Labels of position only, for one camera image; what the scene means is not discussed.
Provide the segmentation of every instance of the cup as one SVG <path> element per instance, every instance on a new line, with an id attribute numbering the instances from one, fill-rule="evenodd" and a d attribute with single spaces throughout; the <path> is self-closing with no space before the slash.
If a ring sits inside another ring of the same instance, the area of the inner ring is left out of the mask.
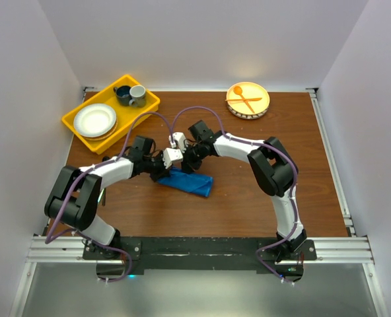
<path id="1" fill-rule="evenodd" d="M 129 91 L 131 95 L 131 100 L 129 101 L 129 105 L 133 107 L 144 107 L 145 106 L 145 88 L 141 85 L 136 85 L 131 87 Z"/>
<path id="2" fill-rule="evenodd" d="M 116 98 L 122 106 L 129 106 L 129 102 L 131 101 L 131 95 L 129 94 L 130 90 L 130 86 L 114 87 Z"/>

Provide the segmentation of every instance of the yellow plate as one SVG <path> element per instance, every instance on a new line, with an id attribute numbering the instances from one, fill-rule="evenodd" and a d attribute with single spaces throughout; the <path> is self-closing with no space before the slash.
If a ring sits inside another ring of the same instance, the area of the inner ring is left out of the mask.
<path id="1" fill-rule="evenodd" d="M 105 150 L 111 147 L 114 143 L 118 142 L 124 135 L 126 135 L 131 127 L 132 121 L 142 114 L 143 112 L 148 111 L 157 111 L 160 104 L 160 99 L 155 96 L 151 91 L 146 89 L 146 105 L 142 108 L 134 108 L 131 106 L 122 106 L 114 92 L 114 87 L 120 86 L 135 86 L 140 85 L 138 81 L 132 78 L 129 75 L 124 75 L 119 78 L 117 81 L 100 91 L 98 94 L 94 95 L 86 102 L 70 111 L 62 117 L 62 122 L 92 151 L 97 154 L 102 154 Z M 74 118 L 78 114 L 79 110 L 83 109 L 85 106 L 90 104 L 107 104 L 111 106 L 116 112 L 116 120 L 118 127 L 112 135 L 103 140 L 91 140 L 86 139 L 81 134 L 79 134 L 74 129 Z M 134 125 L 136 127 L 142 121 L 146 120 L 149 116 L 144 116 L 140 118 L 137 123 Z"/>
<path id="2" fill-rule="evenodd" d="M 266 113 L 269 108 L 270 97 L 267 90 L 256 83 L 242 82 L 234 84 L 227 93 L 227 99 L 241 99 L 241 97 L 234 93 L 234 87 L 240 86 L 242 88 L 242 95 L 244 98 L 258 98 L 259 101 L 248 101 L 249 105 L 254 111 L 247 107 L 244 101 L 228 101 L 228 109 L 236 116 L 244 119 L 257 119 Z"/>

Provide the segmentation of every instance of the yellow plastic bin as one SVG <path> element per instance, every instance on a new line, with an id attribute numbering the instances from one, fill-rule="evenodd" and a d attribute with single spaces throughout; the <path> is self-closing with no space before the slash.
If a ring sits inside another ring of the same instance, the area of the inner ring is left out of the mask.
<path id="1" fill-rule="evenodd" d="M 70 111 L 66 115 L 62 117 L 62 122 L 92 151 L 97 154 L 102 154 L 105 150 L 111 147 L 114 143 L 119 141 L 124 135 L 126 135 L 131 127 L 134 119 L 142 114 L 143 112 L 148 111 L 157 111 L 160 104 L 160 99 L 155 96 L 151 91 L 146 89 L 146 105 L 142 108 L 134 108 L 134 107 L 126 107 L 122 106 L 118 100 L 116 99 L 116 95 L 114 92 L 114 87 L 120 86 L 135 86 L 140 85 L 138 81 L 132 78 L 130 75 L 124 75 L 119 78 L 117 81 L 100 91 L 98 94 L 94 95 L 86 102 L 76 107 L 74 110 Z M 93 141 L 86 139 L 82 135 L 80 135 L 74 129 L 74 118 L 79 112 L 79 110 L 83 109 L 85 106 L 90 104 L 107 104 L 111 106 L 116 112 L 116 119 L 118 121 L 118 127 L 115 132 L 107 137 L 106 139 L 100 141 Z M 146 120 L 149 115 L 140 118 L 137 123 L 134 125 L 136 127 L 141 122 Z"/>

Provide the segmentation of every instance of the blue cloth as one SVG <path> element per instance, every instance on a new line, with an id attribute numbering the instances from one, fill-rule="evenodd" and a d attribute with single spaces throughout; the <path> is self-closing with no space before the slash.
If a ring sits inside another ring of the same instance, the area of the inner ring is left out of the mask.
<path id="1" fill-rule="evenodd" d="M 169 177 L 159 178 L 157 182 L 183 192 L 209 197 L 213 185 L 213 177 L 201 174 L 186 174 L 174 166 L 169 172 Z"/>

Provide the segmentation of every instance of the wood grain surface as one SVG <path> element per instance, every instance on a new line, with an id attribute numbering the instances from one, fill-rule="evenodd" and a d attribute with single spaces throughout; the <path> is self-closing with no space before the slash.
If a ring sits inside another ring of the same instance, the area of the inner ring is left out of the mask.
<path id="1" fill-rule="evenodd" d="M 89 92 L 86 98 L 94 93 Z M 172 123 L 189 106 L 207 106 L 221 117 L 225 130 L 248 139 L 278 137 L 299 168 L 297 202 L 309 236 L 347 236 L 324 146 L 308 93 L 271 92 L 267 114 L 243 120 L 226 107 L 225 92 L 156 92 L 159 113 Z M 219 130 L 216 118 L 205 110 L 186 112 L 175 131 L 190 136 L 188 128 L 204 120 Z M 152 137 L 157 148 L 168 146 L 168 130 L 150 116 L 131 134 Z M 76 137 L 67 163 L 88 166 L 105 155 L 118 154 L 125 137 L 102 155 L 90 152 Z M 213 177 L 208 198 L 153 183 L 148 174 L 110 186 L 106 206 L 98 214 L 131 236 L 275 236 L 276 219 L 270 198 L 259 189 L 250 165 L 231 159 L 208 157 L 198 171 Z M 58 226 L 56 232 L 64 229 Z"/>

